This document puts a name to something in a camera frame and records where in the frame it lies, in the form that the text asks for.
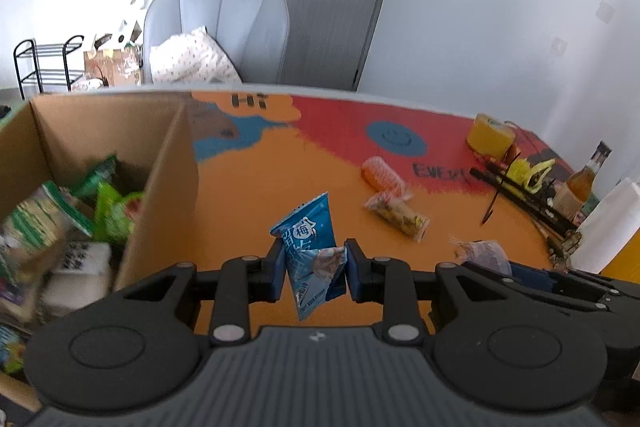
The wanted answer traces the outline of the cardboard box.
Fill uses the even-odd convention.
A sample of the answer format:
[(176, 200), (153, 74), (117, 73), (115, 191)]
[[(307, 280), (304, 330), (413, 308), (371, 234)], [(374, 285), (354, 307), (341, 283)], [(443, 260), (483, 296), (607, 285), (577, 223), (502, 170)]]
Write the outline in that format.
[(124, 413), (201, 362), (198, 167), (175, 96), (45, 95), (1, 127), (1, 414)]

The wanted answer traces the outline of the long white snack pack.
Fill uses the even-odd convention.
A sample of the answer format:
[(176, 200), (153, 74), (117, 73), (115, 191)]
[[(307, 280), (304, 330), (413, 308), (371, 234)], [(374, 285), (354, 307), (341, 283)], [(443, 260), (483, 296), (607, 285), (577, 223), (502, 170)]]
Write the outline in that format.
[(77, 203), (65, 188), (46, 181), (2, 221), (1, 310), (15, 322), (34, 319), (43, 277), (60, 261), (66, 235), (93, 234), (93, 222)]

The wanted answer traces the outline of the colourful cartoon table mat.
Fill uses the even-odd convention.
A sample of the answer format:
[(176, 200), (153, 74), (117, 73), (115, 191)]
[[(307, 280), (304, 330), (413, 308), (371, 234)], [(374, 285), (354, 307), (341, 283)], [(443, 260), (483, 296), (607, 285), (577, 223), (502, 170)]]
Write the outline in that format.
[[(468, 118), (427, 110), (292, 94), (195, 92), (190, 98), (198, 201), (192, 260), (203, 270), (242, 255), (261, 256), (270, 230), (294, 208), (329, 197), (334, 234), (357, 239), (369, 256), (430, 271), (456, 257), (460, 242), (491, 239), (523, 265), (548, 265), (529, 215), (471, 176)], [(361, 176), (380, 156), (408, 184), (426, 217), (414, 241), (367, 210)]]

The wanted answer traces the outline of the white paper towel roll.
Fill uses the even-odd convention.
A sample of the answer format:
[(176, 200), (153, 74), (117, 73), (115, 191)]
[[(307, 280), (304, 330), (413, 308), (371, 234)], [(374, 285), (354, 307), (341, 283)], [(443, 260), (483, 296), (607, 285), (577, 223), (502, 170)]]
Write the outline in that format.
[(579, 246), (568, 264), (574, 270), (600, 273), (634, 237), (639, 228), (639, 185), (620, 181), (579, 225)]

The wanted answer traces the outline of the clear orange snack packet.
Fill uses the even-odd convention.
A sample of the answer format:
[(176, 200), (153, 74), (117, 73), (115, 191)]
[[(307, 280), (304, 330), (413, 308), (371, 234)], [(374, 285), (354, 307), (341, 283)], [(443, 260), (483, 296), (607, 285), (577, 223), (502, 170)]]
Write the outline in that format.
[(375, 191), (369, 202), (383, 197), (395, 197), (405, 202), (412, 199), (413, 194), (405, 180), (382, 157), (373, 156), (363, 161), (360, 172), (362, 179)]

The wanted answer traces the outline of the green snack bag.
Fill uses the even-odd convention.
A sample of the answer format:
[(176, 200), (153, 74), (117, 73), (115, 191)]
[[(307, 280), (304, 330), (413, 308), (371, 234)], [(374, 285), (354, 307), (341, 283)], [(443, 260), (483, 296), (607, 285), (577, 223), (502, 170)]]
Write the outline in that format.
[(143, 199), (143, 192), (122, 196), (112, 184), (102, 184), (96, 198), (93, 238), (125, 245), (140, 216)]

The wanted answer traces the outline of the blue snack packet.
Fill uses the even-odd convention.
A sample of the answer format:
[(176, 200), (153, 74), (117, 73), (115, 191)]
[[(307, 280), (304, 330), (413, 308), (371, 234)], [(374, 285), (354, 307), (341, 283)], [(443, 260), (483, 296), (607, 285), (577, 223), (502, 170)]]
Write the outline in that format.
[(298, 206), (270, 234), (283, 242), (299, 321), (346, 294), (347, 251), (336, 243), (328, 193)]

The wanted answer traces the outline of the yellow tape roll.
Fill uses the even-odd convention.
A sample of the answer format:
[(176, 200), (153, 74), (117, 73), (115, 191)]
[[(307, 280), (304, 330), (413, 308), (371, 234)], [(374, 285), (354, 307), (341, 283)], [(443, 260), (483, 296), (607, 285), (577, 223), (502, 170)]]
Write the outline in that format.
[(506, 157), (514, 141), (515, 132), (510, 126), (483, 113), (476, 115), (465, 140), (478, 155), (497, 160)]

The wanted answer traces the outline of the purple cake packet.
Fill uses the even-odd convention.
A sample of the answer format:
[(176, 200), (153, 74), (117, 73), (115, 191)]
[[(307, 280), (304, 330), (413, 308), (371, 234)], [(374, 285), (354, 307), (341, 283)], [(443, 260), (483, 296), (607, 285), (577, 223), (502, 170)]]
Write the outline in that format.
[(454, 257), (460, 262), (470, 262), (487, 270), (510, 277), (511, 263), (502, 247), (496, 241), (465, 242), (460, 239), (449, 239), (454, 246)]

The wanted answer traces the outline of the brown paper bag clutter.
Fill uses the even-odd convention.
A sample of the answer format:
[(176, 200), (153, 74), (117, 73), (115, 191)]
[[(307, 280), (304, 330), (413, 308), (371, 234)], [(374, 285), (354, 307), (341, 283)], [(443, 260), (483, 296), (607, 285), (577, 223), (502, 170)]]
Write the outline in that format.
[(123, 22), (118, 31), (90, 36), (82, 44), (85, 77), (100, 80), (104, 87), (139, 86), (143, 80), (138, 22)]

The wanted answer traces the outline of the green leafy snack packet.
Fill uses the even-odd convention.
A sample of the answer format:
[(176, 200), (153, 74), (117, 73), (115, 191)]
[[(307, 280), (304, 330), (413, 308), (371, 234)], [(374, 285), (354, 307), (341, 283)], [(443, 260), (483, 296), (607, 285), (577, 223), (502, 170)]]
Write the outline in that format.
[(83, 202), (93, 202), (98, 197), (102, 184), (110, 184), (116, 178), (117, 156), (110, 155), (96, 164), (80, 182), (72, 186), (68, 191), (70, 195)]

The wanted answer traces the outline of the white rice cake packet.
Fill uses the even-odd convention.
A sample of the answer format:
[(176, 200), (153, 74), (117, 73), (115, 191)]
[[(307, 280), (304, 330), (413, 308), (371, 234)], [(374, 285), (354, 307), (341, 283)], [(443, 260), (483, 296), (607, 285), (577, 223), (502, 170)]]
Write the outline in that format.
[(105, 297), (112, 283), (111, 254), (107, 243), (68, 242), (40, 293), (39, 322), (65, 317)]

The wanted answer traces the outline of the orange juice bottle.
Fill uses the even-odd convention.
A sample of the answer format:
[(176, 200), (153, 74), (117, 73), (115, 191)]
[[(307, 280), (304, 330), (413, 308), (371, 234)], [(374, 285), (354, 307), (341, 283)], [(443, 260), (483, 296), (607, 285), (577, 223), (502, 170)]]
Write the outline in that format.
[(600, 274), (616, 280), (640, 283), (640, 230)]

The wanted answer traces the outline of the yellow nut snack packet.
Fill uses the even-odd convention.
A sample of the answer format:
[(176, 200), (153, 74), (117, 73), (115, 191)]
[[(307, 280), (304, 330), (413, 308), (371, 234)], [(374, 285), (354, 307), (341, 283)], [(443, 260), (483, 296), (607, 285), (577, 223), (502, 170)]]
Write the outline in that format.
[(428, 222), (427, 217), (413, 210), (403, 199), (388, 192), (381, 192), (370, 197), (364, 208), (374, 212), (396, 230), (421, 242)]

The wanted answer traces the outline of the dotted white cushion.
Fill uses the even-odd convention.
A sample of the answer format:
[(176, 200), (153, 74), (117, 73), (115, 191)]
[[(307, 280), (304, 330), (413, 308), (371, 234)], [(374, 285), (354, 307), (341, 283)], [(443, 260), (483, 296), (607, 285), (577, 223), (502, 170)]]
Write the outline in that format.
[(201, 26), (152, 46), (148, 64), (154, 83), (241, 83), (232, 61)]

